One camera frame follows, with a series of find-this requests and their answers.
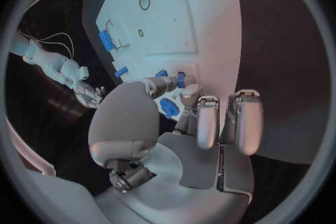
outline blue clip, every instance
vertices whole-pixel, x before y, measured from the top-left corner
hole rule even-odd
[[[125,66],[125,67],[123,67],[122,69],[116,71],[116,72],[114,73],[114,75],[115,75],[116,77],[121,77],[124,73],[127,73],[127,72],[128,72],[128,69],[127,69],[127,67]]]
[[[161,71],[158,71],[156,74],[155,74],[156,77],[167,77],[168,76],[168,73],[166,70],[161,70]]]
[[[160,100],[161,109],[166,113],[166,117],[177,116],[180,113],[179,107],[171,100],[162,98]]]
[[[178,88],[185,88],[184,77],[185,77],[185,73],[179,72],[179,74],[178,74]]]
[[[112,49],[115,49],[115,45],[113,44],[113,42],[111,40],[111,36],[109,35],[109,33],[106,30],[100,32],[99,37],[100,37],[100,40],[101,40],[102,44],[104,45],[104,48],[108,52]]]

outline blue connector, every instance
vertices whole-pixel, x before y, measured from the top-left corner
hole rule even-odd
[[[112,49],[115,49],[115,45],[113,44],[113,42],[111,40],[111,36],[109,35],[109,33],[106,30],[100,32],[99,37],[100,37],[100,40],[101,40],[102,44],[104,45],[104,48],[108,52]]]
[[[178,74],[178,88],[185,88],[184,77],[185,77],[185,73],[179,72],[179,74]]]
[[[179,107],[171,100],[162,98],[160,100],[161,109],[166,113],[166,117],[177,116],[180,113]]]
[[[128,72],[128,69],[127,69],[127,67],[125,66],[125,67],[123,67],[122,69],[116,71],[116,72],[114,73],[114,75],[115,75],[116,77],[121,77],[124,73],[127,73],[127,72]]]
[[[155,74],[156,77],[167,77],[168,76],[168,73],[166,70],[161,70],[161,71],[158,71],[156,74]]]

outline blue component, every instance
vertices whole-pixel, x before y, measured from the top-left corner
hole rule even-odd
[[[123,67],[122,69],[116,71],[116,72],[114,73],[114,75],[115,75],[116,77],[121,77],[124,73],[127,73],[127,72],[128,72],[128,69],[127,69],[127,67],[125,66],[125,67]]]
[[[166,70],[161,70],[161,71],[158,71],[156,74],[155,74],[156,77],[167,77],[168,76],[168,73]]]
[[[161,109],[166,113],[166,117],[177,116],[180,113],[178,106],[167,98],[160,100]]]
[[[115,49],[115,45],[113,44],[113,42],[111,40],[111,36],[109,35],[109,33],[106,30],[100,32],[99,37],[100,37],[100,40],[101,40],[102,44],[104,45],[104,48],[108,52],[112,49]]]
[[[185,73],[179,72],[179,74],[178,74],[178,88],[185,88],[184,77],[185,77]]]

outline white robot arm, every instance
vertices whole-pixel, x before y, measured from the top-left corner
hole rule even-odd
[[[73,89],[76,98],[84,106],[98,108],[105,90],[103,87],[94,89],[83,81],[89,76],[87,67],[80,67],[75,60],[59,53],[45,51],[38,41],[28,40],[18,32],[11,52],[21,56],[26,63],[39,66],[51,79]]]

